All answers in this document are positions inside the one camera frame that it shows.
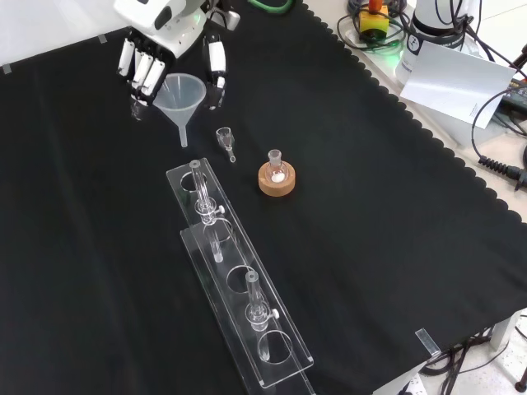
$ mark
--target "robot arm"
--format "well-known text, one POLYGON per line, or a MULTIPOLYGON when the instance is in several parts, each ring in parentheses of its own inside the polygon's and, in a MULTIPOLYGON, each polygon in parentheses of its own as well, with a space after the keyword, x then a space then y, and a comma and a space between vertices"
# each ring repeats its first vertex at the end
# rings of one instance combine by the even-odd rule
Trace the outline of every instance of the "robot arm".
MULTIPOLYGON (((118 74, 132 96, 150 105, 174 60, 189 50, 203 33, 212 13, 219 13, 234 29, 240 19, 232 10, 215 8, 217 0, 116 0, 115 10, 132 26, 124 41, 118 74)), ((226 86, 226 57, 218 33, 205 34, 203 54, 208 69, 207 107, 222 104, 226 86)))

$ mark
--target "green cable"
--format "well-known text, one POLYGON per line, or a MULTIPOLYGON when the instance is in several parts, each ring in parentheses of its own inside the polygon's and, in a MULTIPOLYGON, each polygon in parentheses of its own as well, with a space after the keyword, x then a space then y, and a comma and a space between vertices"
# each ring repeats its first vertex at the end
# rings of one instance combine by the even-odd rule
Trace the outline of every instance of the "green cable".
POLYGON ((286 3, 283 6, 280 7, 271 7, 267 4, 263 4, 262 2, 259 2, 258 0, 249 0, 249 3, 253 6, 264 10, 266 12, 269 12, 270 14, 285 14, 289 11, 289 9, 292 7, 295 0, 287 0, 286 3))

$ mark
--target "acrylic test tube rack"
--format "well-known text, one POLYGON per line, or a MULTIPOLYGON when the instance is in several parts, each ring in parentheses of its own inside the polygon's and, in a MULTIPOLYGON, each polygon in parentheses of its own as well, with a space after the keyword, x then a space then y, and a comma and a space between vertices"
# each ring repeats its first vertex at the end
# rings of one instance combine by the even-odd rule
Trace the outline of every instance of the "acrylic test tube rack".
POLYGON ((181 232, 250 395, 314 395, 313 357, 206 159, 166 173, 189 228, 181 232))

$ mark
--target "white wall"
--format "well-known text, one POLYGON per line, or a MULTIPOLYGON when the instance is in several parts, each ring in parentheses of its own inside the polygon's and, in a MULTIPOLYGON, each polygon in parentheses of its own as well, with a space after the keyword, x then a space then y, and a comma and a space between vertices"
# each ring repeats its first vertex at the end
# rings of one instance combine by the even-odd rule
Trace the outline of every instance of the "white wall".
POLYGON ((126 26, 113 0, 0 0, 0 65, 126 26))

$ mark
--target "wooden ring holder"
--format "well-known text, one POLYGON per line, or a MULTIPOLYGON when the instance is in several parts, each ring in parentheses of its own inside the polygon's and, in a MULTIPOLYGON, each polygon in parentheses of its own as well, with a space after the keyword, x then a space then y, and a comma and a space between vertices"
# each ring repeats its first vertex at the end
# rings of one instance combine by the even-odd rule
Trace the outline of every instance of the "wooden ring holder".
POLYGON ((260 189, 263 193, 274 198, 286 196, 295 187, 295 169, 293 168, 293 166, 289 165, 284 160, 282 161, 282 163, 287 167, 287 170, 289 171, 289 176, 286 180, 282 181, 281 183, 273 183, 265 178, 265 169, 267 168, 269 162, 264 163, 258 171, 258 186, 260 186, 260 189))

